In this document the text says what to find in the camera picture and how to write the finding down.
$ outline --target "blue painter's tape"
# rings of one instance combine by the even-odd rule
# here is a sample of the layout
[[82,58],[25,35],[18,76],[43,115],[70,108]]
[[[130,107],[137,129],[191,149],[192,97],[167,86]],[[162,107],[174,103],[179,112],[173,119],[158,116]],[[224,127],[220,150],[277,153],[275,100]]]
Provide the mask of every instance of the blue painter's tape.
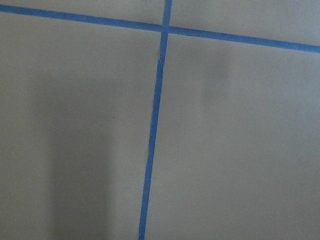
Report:
[[51,19],[62,19],[90,24],[101,24],[108,26],[116,26],[130,29],[149,30],[154,32],[161,32],[162,26],[151,23],[144,23],[138,21],[119,20],[107,17],[89,16],[82,14],[74,14],[59,11],[48,11],[42,9],[34,9],[28,7],[18,7],[0,4],[0,12],[22,14],[36,17],[44,17]]
[[143,186],[140,223],[139,223],[139,238],[138,238],[139,240],[145,239],[145,232],[146,232],[146,223],[147,223],[152,169],[154,164],[154,155],[155,155],[155,147],[156,147],[156,136],[157,136],[157,128],[158,128],[163,73],[164,73],[164,66],[165,66],[166,52],[167,52],[168,29],[169,29],[169,23],[170,23],[171,6],[172,6],[172,0],[165,0],[161,39],[160,39],[160,59],[158,61],[158,66],[156,70],[156,80],[155,80],[154,97],[153,97],[153,109],[152,109],[149,146],[148,146],[149,152],[148,152],[148,160],[146,163],[145,175],[144,175],[144,186]]
[[294,43],[294,42],[288,42],[288,41],[277,41],[277,40],[251,37],[251,36],[234,35],[234,34],[227,34],[227,33],[221,33],[221,32],[203,31],[203,30],[170,26],[169,33],[178,34],[178,35],[188,35],[188,36],[200,37],[200,38],[206,38],[206,39],[217,39],[217,40],[262,45],[262,46],[269,46],[269,47],[282,48],[282,49],[292,49],[292,50],[299,50],[299,51],[305,51],[305,52],[320,53],[320,46],[313,46],[313,45]]

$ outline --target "vertical tape strip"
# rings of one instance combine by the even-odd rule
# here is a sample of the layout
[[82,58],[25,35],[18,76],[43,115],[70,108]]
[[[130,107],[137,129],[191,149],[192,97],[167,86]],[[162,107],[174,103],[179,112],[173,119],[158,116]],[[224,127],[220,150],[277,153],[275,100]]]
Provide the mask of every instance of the vertical tape strip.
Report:
[[154,164],[158,117],[159,117],[160,99],[161,99],[161,91],[162,91],[162,81],[163,81],[163,73],[164,73],[164,66],[165,66],[165,60],[166,60],[168,30],[169,30],[170,15],[171,15],[171,5],[172,5],[172,0],[165,0],[162,29],[161,29],[161,39],[160,39],[160,59],[158,61],[158,66],[156,70],[156,80],[155,80],[155,88],[154,88],[153,108],[152,108],[149,145],[148,145],[149,151],[148,151],[148,160],[146,163],[145,175],[144,175],[144,186],[143,186],[143,194],[142,194],[138,240],[144,240],[145,232],[146,232],[152,168]]

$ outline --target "blue tape line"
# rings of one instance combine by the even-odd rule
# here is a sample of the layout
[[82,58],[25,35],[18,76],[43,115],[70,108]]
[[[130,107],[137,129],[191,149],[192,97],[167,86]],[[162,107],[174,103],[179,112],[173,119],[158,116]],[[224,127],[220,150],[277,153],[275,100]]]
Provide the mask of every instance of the blue tape line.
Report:
[[148,160],[146,163],[145,175],[144,175],[144,186],[143,186],[140,223],[139,223],[139,238],[138,238],[139,240],[145,239],[145,232],[146,232],[149,195],[150,195],[152,168],[154,164],[154,155],[155,155],[155,147],[156,147],[158,117],[159,117],[159,108],[160,108],[160,100],[161,100],[163,73],[164,73],[164,66],[166,61],[171,6],[172,6],[172,0],[165,0],[161,39],[160,39],[160,59],[158,61],[158,66],[156,70],[156,80],[155,80],[154,97],[153,97],[153,109],[152,109],[150,136],[149,136],[149,145],[148,145],[149,152],[148,152]]
[[100,24],[108,26],[116,26],[130,29],[140,29],[140,30],[149,30],[154,32],[161,32],[162,26],[151,23],[144,23],[138,21],[127,21],[119,20],[107,17],[98,17],[98,16],[89,16],[82,14],[74,14],[60,11],[48,11],[42,9],[34,9],[28,7],[19,7],[19,6],[9,6],[0,4],[0,12],[12,13],[12,14],[23,14],[36,17],[44,17],[51,19],[62,19],[70,20],[76,22],[90,23],[90,24]]
[[200,38],[206,38],[206,39],[217,39],[217,40],[224,40],[224,41],[231,41],[231,42],[238,42],[238,43],[245,43],[245,44],[254,44],[254,45],[262,45],[262,46],[269,46],[269,47],[282,48],[282,49],[292,49],[292,50],[299,50],[299,51],[305,51],[305,52],[320,53],[320,46],[294,43],[294,42],[288,42],[288,41],[271,40],[271,39],[251,37],[251,36],[234,35],[234,34],[214,32],[214,31],[203,31],[203,30],[171,26],[169,27],[169,33],[200,37]]
[[[34,9],[34,8],[28,8],[28,7],[10,6],[10,5],[3,5],[3,4],[0,4],[0,12],[23,14],[23,15],[52,18],[52,19],[70,20],[70,21],[91,23],[91,24],[101,24],[101,25],[116,26],[116,27],[130,28],[130,29],[148,30],[153,32],[162,31],[162,26],[158,24],[119,20],[114,18],[81,15],[81,14],[66,13],[66,12],[59,12],[59,11],[49,11],[49,10]],[[168,17],[163,18],[164,20],[163,24],[167,24],[165,22],[165,20],[167,19],[169,18]],[[217,39],[217,40],[224,40],[224,41],[230,41],[230,42],[262,45],[262,46],[269,46],[274,48],[291,49],[291,50],[305,51],[305,52],[311,52],[311,53],[320,53],[320,46],[288,42],[288,41],[271,40],[271,39],[265,39],[265,38],[259,38],[259,37],[235,35],[235,34],[214,32],[214,31],[204,31],[204,30],[170,26],[168,29],[168,33],[200,37],[200,38],[206,38],[206,39]]]

